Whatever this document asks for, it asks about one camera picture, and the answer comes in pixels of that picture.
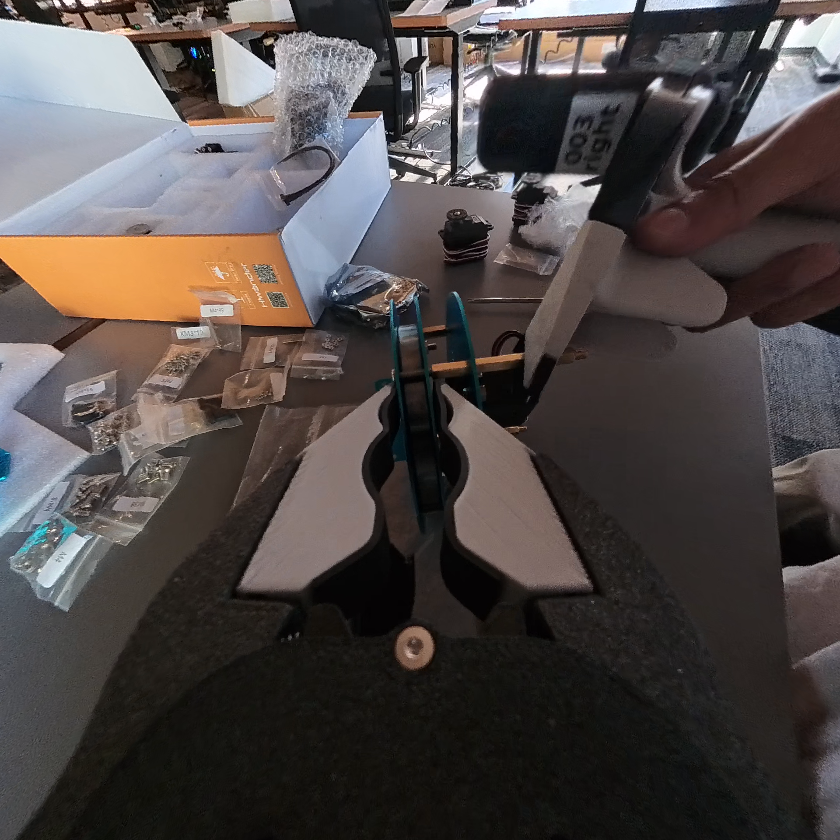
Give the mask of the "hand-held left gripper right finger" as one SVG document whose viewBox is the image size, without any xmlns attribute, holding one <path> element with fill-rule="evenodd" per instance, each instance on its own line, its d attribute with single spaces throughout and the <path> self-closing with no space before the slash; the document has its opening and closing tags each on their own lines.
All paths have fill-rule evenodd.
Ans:
<svg viewBox="0 0 840 840">
<path fill-rule="evenodd" d="M 449 385 L 441 386 L 459 475 L 448 500 L 454 547 L 513 596 L 593 592 L 531 450 Z"/>
</svg>

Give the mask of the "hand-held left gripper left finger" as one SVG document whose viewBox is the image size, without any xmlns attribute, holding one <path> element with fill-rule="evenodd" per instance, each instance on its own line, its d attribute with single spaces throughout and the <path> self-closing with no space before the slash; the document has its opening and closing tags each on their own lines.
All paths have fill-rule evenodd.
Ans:
<svg viewBox="0 0 840 840">
<path fill-rule="evenodd" d="M 394 388 L 383 387 L 302 453 L 237 593 L 312 601 L 371 555 L 385 531 L 381 490 L 394 469 Z"/>
</svg>

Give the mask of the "blue round base assembly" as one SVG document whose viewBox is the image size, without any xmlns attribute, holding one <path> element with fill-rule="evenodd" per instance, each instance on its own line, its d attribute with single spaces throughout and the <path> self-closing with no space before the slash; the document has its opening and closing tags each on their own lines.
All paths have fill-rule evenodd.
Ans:
<svg viewBox="0 0 840 840">
<path fill-rule="evenodd" d="M 420 532 L 433 525 L 455 494 L 460 471 L 455 456 L 455 419 L 476 421 L 480 436 L 514 436 L 527 427 L 554 370 L 586 359 L 575 347 L 543 351 L 526 371 L 526 335 L 508 330 L 489 355 L 476 353 L 465 303 L 451 292 L 445 321 L 425 325 L 419 302 L 413 320 L 401 322 L 394 302 L 388 311 L 392 373 L 381 380 L 376 409 L 394 461 L 406 466 L 407 485 Z"/>
</svg>

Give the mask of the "wooden-edged office desk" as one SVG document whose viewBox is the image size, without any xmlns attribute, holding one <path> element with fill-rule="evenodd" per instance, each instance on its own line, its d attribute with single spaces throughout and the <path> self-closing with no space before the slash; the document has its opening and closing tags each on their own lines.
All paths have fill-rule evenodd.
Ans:
<svg viewBox="0 0 840 840">
<path fill-rule="evenodd" d="M 526 65 L 527 72 L 532 73 L 542 33 L 561 32 L 567 37 L 621 34 L 629 28 L 634 12 L 644 7 L 645 2 L 630 1 L 537 1 L 518 9 L 502 20 L 499 27 L 530 36 Z M 671 17 L 688 14 L 691 23 L 698 22 L 705 29 L 722 29 L 728 18 L 735 18 L 739 28 L 751 28 L 758 33 L 759 46 L 767 30 L 780 20 L 784 26 L 773 43 L 773 48 L 779 51 L 795 20 L 835 14 L 839 2 L 653 2 L 652 9 Z"/>
<path fill-rule="evenodd" d="M 388 2 L 395 36 L 415 38 L 418 53 L 427 55 L 426 41 L 442 39 L 450 45 L 449 64 L 449 151 L 448 163 L 438 183 L 448 185 L 460 168 L 471 162 L 465 157 L 466 60 L 465 35 L 496 2 Z"/>
</svg>

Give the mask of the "grey desk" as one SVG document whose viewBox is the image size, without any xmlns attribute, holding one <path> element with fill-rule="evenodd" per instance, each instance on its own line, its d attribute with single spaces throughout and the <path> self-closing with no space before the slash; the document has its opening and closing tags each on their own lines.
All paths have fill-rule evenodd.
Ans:
<svg viewBox="0 0 840 840">
<path fill-rule="evenodd" d="M 445 266 L 438 230 L 456 207 L 494 224 L 485 260 Z M 424 323 L 444 320 L 450 290 L 465 301 L 541 297 L 544 278 L 493 263 L 511 213 L 512 200 L 500 192 L 393 182 L 351 261 L 427 284 Z M 2 308 L 2 341 L 65 352 L 18 410 L 78 446 L 88 446 L 85 430 L 60 425 L 65 386 L 119 370 L 120 394 L 131 396 L 171 342 L 171 325 L 162 322 L 89 322 L 89 332 L 72 332 L 73 319 L 47 316 L 46 302 L 27 286 L 3 294 Z M 706 640 L 734 722 L 795 808 L 802 774 L 760 334 L 748 321 L 678 332 L 675 350 L 659 360 L 591 347 L 586 360 L 553 373 L 522 439 L 572 476 L 656 564 Z M 284 404 L 362 402 L 390 372 L 388 350 L 382 331 L 354 332 L 342 379 L 292 381 Z M 37 812 L 150 600 L 229 510 L 260 418 L 261 409 L 247 411 L 242 427 L 190 443 L 186 474 L 148 531 L 108 553 L 68 613 L 10 573 L 7 557 L 21 535 L 3 539 L 2 838 L 16 838 Z"/>
</svg>

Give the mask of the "person's right hand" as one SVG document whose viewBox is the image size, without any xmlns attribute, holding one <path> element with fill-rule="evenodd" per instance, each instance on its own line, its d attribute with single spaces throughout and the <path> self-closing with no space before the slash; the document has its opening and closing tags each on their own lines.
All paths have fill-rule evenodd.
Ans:
<svg viewBox="0 0 840 840">
<path fill-rule="evenodd" d="M 688 256 L 773 208 L 838 218 L 838 141 L 834 90 L 694 170 L 686 197 L 639 219 L 636 247 L 657 256 Z M 744 318 L 777 329 L 818 319 L 838 303 L 838 247 L 809 244 L 730 283 L 726 310 L 708 329 Z"/>
</svg>

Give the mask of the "small flat clear bag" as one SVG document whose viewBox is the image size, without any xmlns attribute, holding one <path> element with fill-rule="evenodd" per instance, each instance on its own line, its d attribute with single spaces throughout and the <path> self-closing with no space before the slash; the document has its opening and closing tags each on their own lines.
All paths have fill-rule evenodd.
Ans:
<svg viewBox="0 0 840 840">
<path fill-rule="evenodd" d="M 494 263 L 547 277 L 557 269 L 560 257 L 532 248 L 506 244 L 495 257 Z"/>
</svg>

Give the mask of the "crumpled clear plastic wrap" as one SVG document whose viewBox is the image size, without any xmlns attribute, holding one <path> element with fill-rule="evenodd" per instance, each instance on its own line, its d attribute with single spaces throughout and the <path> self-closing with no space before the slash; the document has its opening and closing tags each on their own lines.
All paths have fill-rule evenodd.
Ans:
<svg viewBox="0 0 840 840">
<path fill-rule="evenodd" d="M 564 257 L 587 221 L 593 202 L 588 192 L 568 191 L 551 197 L 529 212 L 519 236 L 533 249 Z"/>
</svg>

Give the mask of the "black servo motor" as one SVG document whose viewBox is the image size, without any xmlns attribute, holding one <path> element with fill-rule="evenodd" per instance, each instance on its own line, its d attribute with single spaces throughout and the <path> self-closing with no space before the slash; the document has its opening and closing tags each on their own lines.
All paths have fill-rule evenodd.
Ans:
<svg viewBox="0 0 840 840">
<path fill-rule="evenodd" d="M 493 229 L 494 225 L 482 216 L 463 208 L 448 210 L 444 226 L 438 231 L 445 264 L 460 265 L 486 258 Z"/>
<path fill-rule="evenodd" d="M 522 175 L 517 188 L 511 194 L 514 202 L 511 222 L 514 229 L 519 230 L 521 226 L 529 223 L 534 207 L 540 207 L 546 201 L 556 198 L 557 195 L 557 189 L 552 185 L 544 184 L 541 175 Z"/>
</svg>

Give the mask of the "pile of small screw bags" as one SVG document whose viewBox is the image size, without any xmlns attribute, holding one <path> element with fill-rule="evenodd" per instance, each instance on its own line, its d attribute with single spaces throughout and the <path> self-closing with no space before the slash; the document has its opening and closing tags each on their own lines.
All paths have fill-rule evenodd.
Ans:
<svg viewBox="0 0 840 840">
<path fill-rule="evenodd" d="M 129 545 L 181 482 L 189 458 L 168 455 L 192 438 L 238 427 L 238 410 L 279 404 L 291 377 L 337 380 L 347 336 L 307 329 L 248 341 L 238 372 L 221 393 L 181 399 L 199 366 L 215 350 L 242 350 L 239 313 L 232 295 L 198 292 L 197 325 L 173 329 L 176 341 L 135 393 L 115 408 L 117 372 L 79 382 L 65 391 L 71 424 L 86 424 L 91 454 L 117 449 L 121 472 L 70 474 L 27 524 L 25 541 L 8 558 L 40 601 L 67 612 L 114 545 Z"/>
</svg>

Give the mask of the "black office chair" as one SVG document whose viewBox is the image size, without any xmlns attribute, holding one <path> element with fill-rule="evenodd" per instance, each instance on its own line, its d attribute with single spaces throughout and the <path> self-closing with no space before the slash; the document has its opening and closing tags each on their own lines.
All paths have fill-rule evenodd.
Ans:
<svg viewBox="0 0 840 840">
<path fill-rule="evenodd" d="M 389 141 L 390 164 L 399 176 L 420 174 L 418 165 L 398 162 L 408 153 L 396 143 L 417 127 L 424 99 L 428 57 L 401 62 L 388 3 L 385 1 L 292 1 L 297 29 L 318 36 L 353 40 L 372 49 L 375 61 L 368 80 L 353 103 L 353 112 L 382 113 Z"/>
</svg>

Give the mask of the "bubble wrap bag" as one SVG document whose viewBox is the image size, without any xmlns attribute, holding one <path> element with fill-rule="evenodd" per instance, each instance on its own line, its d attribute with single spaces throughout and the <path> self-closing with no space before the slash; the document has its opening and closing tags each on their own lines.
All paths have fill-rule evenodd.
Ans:
<svg viewBox="0 0 840 840">
<path fill-rule="evenodd" d="M 275 46 L 273 144 L 279 157 L 324 141 L 336 151 L 375 52 L 356 40 L 296 32 Z"/>
</svg>

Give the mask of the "white foam sheet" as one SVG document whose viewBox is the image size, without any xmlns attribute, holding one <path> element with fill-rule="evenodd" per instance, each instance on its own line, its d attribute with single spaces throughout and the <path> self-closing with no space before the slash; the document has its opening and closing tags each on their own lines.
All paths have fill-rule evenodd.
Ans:
<svg viewBox="0 0 840 840">
<path fill-rule="evenodd" d="M 36 507 L 89 453 L 16 411 L 2 416 L 1 448 L 10 469 L 1 482 L 1 534 Z"/>
</svg>

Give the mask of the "orange cardboard box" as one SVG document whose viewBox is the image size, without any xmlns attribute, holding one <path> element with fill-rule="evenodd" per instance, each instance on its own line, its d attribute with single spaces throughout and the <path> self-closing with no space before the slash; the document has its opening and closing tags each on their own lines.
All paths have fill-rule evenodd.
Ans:
<svg viewBox="0 0 840 840">
<path fill-rule="evenodd" d="M 1 53 L 2 222 L 188 124 L 272 127 L 183 121 L 121 35 L 3 20 Z M 213 289 L 232 295 L 250 326 L 311 327 L 391 188 L 383 122 L 351 114 L 318 168 L 304 154 L 279 157 L 270 173 L 283 203 L 317 193 L 276 232 L 2 235 L 2 260 L 71 317 L 194 322 L 195 291 Z"/>
</svg>

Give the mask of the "white foam box insert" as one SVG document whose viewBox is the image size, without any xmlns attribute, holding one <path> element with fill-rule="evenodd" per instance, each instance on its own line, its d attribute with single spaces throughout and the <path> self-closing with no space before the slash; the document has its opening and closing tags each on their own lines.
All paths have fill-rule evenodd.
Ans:
<svg viewBox="0 0 840 840">
<path fill-rule="evenodd" d="M 252 235 L 284 228 L 317 191 L 287 205 L 270 173 L 268 122 L 186 125 L 2 222 L 3 236 Z M 219 142 L 224 154 L 195 154 Z"/>
</svg>

